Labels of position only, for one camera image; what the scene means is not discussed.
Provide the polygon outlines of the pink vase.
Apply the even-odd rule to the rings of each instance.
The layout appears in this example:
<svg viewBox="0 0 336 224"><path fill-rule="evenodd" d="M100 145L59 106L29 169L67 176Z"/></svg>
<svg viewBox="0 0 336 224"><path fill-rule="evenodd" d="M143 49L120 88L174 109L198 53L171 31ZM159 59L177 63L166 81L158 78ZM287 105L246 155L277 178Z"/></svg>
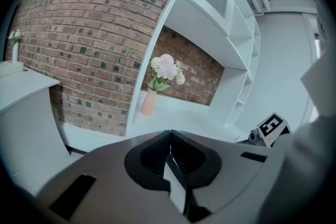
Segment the pink vase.
<svg viewBox="0 0 336 224"><path fill-rule="evenodd" d="M148 89L146 97L141 106L141 114L149 116L152 114L155 104L156 91Z"/></svg>

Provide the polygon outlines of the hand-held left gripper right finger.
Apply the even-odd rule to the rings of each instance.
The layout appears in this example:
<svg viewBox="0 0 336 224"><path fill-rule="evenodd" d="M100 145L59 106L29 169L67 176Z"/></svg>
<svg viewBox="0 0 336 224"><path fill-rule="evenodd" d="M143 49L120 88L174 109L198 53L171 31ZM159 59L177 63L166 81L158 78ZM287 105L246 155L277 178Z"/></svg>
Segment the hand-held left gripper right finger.
<svg viewBox="0 0 336 224"><path fill-rule="evenodd" d="M187 188L208 186L222 167L222 159L216 151L176 130L171 131L171 154Z"/></svg>

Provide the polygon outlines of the small white flowers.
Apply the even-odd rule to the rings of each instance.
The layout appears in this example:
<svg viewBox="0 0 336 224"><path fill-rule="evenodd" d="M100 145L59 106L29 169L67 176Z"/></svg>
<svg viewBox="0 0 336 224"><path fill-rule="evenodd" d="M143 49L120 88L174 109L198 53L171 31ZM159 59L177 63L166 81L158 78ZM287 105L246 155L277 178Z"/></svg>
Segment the small white flowers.
<svg viewBox="0 0 336 224"><path fill-rule="evenodd" d="M20 29L17 29L16 31L12 31L7 38L12 45L15 45L20 43L23 36L24 32L20 31Z"/></svg>

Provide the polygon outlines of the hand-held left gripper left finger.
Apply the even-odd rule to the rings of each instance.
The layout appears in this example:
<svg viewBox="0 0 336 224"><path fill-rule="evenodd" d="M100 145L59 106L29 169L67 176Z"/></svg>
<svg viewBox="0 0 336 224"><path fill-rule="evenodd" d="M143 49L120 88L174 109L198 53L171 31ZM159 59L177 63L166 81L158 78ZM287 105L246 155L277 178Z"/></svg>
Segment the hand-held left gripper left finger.
<svg viewBox="0 0 336 224"><path fill-rule="evenodd" d="M130 149L124 158L127 174L148 190L170 191L170 182L163 178L170 155L170 134L166 130Z"/></svg>

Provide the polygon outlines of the white desk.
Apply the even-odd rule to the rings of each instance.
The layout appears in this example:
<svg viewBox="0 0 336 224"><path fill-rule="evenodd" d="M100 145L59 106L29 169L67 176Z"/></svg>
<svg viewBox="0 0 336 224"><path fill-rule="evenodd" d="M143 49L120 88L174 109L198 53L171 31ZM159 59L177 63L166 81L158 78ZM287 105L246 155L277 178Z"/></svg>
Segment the white desk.
<svg viewBox="0 0 336 224"><path fill-rule="evenodd" d="M71 164L49 95L58 84L30 69L0 78L0 161L10 179L33 196Z"/></svg>

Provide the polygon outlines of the white box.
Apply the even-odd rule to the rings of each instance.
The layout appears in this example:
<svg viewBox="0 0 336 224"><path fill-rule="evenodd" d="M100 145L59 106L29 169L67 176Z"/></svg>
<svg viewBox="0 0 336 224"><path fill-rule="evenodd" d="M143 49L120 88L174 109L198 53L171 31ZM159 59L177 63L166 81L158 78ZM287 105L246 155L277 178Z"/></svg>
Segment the white box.
<svg viewBox="0 0 336 224"><path fill-rule="evenodd" d="M0 62L0 78L17 73L22 72L24 68L24 64L19 61L2 61Z"/></svg>

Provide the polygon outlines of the white shelf hutch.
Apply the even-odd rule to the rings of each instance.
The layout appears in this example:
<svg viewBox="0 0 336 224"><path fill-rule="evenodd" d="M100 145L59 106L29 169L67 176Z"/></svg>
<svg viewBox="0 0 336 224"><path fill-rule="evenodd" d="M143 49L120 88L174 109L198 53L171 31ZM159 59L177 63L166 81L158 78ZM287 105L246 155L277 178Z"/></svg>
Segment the white shelf hutch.
<svg viewBox="0 0 336 224"><path fill-rule="evenodd" d="M151 54L163 27L193 42L224 68L208 105L210 118L216 123L238 127L238 119L247 106L253 86L260 50L260 30L247 0L169 0L144 54L129 115L135 110Z"/></svg>

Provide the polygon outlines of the pale flower bouquet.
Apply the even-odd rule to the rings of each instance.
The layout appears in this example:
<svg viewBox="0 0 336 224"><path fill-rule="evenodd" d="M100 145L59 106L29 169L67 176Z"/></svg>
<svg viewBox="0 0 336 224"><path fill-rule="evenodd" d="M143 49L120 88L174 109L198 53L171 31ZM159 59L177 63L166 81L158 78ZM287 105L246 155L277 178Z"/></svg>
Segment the pale flower bouquet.
<svg viewBox="0 0 336 224"><path fill-rule="evenodd" d="M185 75L183 73L182 64L179 60L169 54L163 54L159 57L153 57L149 63L151 80L148 88L154 92L163 92L170 85L169 81L175 82L177 85L185 83Z"/></svg>

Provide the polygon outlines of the person's grey shirt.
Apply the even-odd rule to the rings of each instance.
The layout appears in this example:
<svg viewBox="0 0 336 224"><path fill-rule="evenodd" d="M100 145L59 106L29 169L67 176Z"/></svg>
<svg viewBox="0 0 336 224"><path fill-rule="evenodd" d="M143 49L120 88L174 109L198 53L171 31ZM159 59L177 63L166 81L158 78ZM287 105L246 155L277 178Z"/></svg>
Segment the person's grey shirt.
<svg viewBox="0 0 336 224"><path fill-rule="evenodd" d="M336 13L317 0L322 54L303 75L318 118L292 136L258 224L336 223Z"/></svg>

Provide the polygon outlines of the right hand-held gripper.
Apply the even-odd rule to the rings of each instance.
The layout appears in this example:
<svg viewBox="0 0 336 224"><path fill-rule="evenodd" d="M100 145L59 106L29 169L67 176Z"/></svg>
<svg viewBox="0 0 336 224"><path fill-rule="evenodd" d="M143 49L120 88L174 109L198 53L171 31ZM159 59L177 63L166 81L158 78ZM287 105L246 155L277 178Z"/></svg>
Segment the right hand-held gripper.
<svg viewBox="0 0 336 224"><path fill-rule="evenodd" d="M248 142L252 145L272 147L279 136L290 133L288 122L277 113L273 113L259 123L256 129L251 130Z"/></svg>

